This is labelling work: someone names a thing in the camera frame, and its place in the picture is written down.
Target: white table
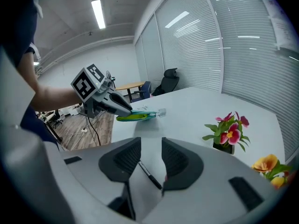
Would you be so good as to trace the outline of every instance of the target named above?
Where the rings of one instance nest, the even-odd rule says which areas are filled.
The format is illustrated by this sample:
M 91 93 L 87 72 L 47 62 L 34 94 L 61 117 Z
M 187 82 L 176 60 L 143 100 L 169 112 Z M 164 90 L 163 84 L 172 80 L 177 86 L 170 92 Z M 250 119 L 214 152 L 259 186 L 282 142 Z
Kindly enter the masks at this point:
M 75 108 L 76 106 L 79 106 L 79 104 L 76 105 L 71 105 L 65 108 L 60 109 L 59 111 L 61 112 L 61 114 L 65 115 L 77 115 L 80 112 L 81 106 L 79 106 L 79 109 Z
M 51 118 L 53 118 L 54 117 L 54 113 L 53 114 L 50 114 L 50 115 L 48 115 L 47 117 L 46 117 L 46 120 L 44 121 L 45 123 L 46 122 L 48 122 Z
M 202 137 L 212 134 L 204 124 L 217 124 L 215 117 L 225 117 L 237 111 L 249 120 L 249 127 L 243 128 L 244 135 L 250 138 L 249 147 L 244 152 L 235 146 L 234 156 L 251 166 L 260 157 L 274 154 L 281 163 L 285 162 L 285 151 L 276 115 L 259 106 L 214 91 L 189 87 L 161 96 L 131 104 L 133 109 L 144 105 L 150 111 L 166 108 L 166 116 L 139 122 L 119 122 L 114 120 L 112 142 L 131 137 L 141 137 L 141 160 L 149 172 L 162 184 L 166 175 L 161 158 L 161 138 L 173 138 L 211 147 L 211 140 Z M 159 191 L 136 167 L 130 178 L 130 189 L 137 220 L 146 214 L 161 199 Z

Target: orange flower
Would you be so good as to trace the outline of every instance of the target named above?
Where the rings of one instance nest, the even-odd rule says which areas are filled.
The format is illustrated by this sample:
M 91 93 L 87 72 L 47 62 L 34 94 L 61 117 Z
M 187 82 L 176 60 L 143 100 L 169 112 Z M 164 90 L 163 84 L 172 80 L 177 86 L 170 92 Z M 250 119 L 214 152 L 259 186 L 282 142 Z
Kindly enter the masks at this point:
M 271 171 L 277 164 L 277 157 L 273 154 L 268 155 L 267 157 L 260 158 L 256 161 L 252 168 L 258 172 L 265 173 Z
M 280 188 L 285 182 L 285 179 L 283 177 L 275 177 L 272 179 L 271 183 L 275 187 L 275 189 Z

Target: artificial flower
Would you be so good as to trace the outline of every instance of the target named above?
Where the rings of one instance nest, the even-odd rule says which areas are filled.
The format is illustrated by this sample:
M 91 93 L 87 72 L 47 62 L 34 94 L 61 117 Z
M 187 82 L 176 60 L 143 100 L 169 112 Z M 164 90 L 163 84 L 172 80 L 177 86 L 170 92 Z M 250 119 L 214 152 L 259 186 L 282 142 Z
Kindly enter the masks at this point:
M 285 182 L 285 179 L 283 177 L 275 177 L 271 180 L 271 183 L 275 187 L 275 189 L 280 188 Z
M 277 164 L 277 157 L 273 154 L 268 155 L 267 157 L 260 158 L 253 164 L 253 169 L 258 172 L 265 173 L 271 171 Z
M 238 118 L 239 123 L 242 124 L 245 128 L 247 128 L 248 125 L 249 125 L 249 122 L 248 122 L 248 120 L 246 119 L 246 117 L 245 117 L 245 116 L 241 116 L 241 118 L 240 118 L 238 112 L 235 111 L 235 113 L 236 113 L 236 115 L 237 115 L 237 118 Z
M 238 123 L 232 124 L 227 133 L 222 133 L 220 136 L 220 144 L 224 144 L 227 140 L 231 145 L 235 145 L 239 142 L 241 132 L 238 130 Z
M 229 119 L 230 119 L 231 117 L 234 116 L 234 115 L 231 115 L 231 114 L 232 114 L 232 112 L 229 113 L 224 119 L 222 119 L 222 118 L 220 118 L 220 117 L 216 117 L 215 119 L 216 119 L 217 121 L 229 121 Z

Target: window blinds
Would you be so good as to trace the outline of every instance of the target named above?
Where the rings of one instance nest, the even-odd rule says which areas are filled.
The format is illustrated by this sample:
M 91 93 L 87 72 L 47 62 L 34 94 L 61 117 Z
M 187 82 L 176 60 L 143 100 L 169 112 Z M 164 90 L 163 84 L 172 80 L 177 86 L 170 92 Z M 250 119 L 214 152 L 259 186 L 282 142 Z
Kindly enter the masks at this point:
M 147 74 L 146 67 L 145 67 L 145 59 L 144 59 L 141 37 L 139 37 L 138 41 L 135 44 L 135 52 L 136 52 L 140 80 L 148 81 L 149 79 L 148 79 L 148 74 Z
M 278 51 L 262 0 L 210 1 L 223 37 L 222 92 L 276 114 L 287 160 L 299 145 L 299 62 Z
M 161 84 L 164 77 L 164 66 L 160 45 L 157 21 L 153 16 L 141 34 L 145 65 L 148 80 L 151 81 L 152 90 Z
M 178 68 L 178 88 L 221 90 L 221 50 L 207 0 L 165 0 L 156 11 L 165 70 Z

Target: pen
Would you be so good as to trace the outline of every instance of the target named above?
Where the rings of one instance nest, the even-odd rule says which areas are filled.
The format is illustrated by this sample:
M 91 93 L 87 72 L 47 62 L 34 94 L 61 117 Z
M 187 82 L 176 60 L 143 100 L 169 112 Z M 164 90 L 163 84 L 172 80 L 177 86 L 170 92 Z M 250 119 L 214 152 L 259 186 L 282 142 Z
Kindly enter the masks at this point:
M 161 184 L 159 184 L 159 182 L 154 178 L 154 176 L 152 174 L 149 173 L 149 171 L 146 169 L 145 165 L 139 161 L 138 162 L 139 166 L 142 168 L 142 170 L 145 172 L 145 174 L 148 176 L 148 178 L 152 181 L 152 183 L 159 188 L 160 190 L 162 189 Z

